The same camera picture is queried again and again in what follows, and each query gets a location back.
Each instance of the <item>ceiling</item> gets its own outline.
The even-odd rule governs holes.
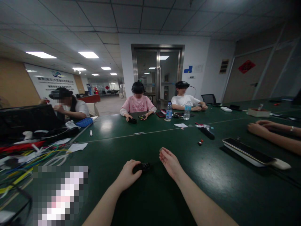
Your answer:
[[[109,82],[123,77],[117,33],[236,41],[287,20],[294,8],[290,0],[0,0],[0,57],[69,73],[83,67],[81,76]]]

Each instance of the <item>red diamond sign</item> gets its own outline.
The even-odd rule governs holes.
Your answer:
[[[238,68],[238,70],[240,70],[243,74],[245,74],[247,71],[249,71],[251,68],[255,66],[256,64],[252,63],[250,60],[247,60]]]

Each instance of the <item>red decoration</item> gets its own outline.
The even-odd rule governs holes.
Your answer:
[[[249,71],[251,68],[255,66],[256,64],[252,63],[250,60],[247,60],[238,68],[238,70],[240,70],[243,74],[245,74],[247,71]]]
[[[98,89],[96,86],[94,87],[94,91],[95,91],[95,94],[98,94]]]

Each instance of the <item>pink sweatshirt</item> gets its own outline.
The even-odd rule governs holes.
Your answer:
[[[130,96],[126,99],[125,103],[121,107],[120,114],[124,116],[126,113],[150,110],[156,112],[157,108],[147,96],[142,96],[141,99],[137,99],[135,96]]]

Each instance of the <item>white t-shirt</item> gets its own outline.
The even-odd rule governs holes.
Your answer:
[[[82,100],[76,100],[76,101],[77,101],[77,103],[75,105],[75,111],[84,113],[87,116],[87,118],[89,118],[90,114],[89,114],[89,109],[88,109],[87,104]],[[70,108],[71,107],[69,107],[67,105],[63,105],[63,109],[66,111],[70,111]]]
[[[200,100],[194,98],[191,95],[184,95],[184,96],[174,96],[172,98],[172,105],[176,104],[176,105],[180,105],[185,107],[185,105],[190,102],[191,106],[196,106]]]

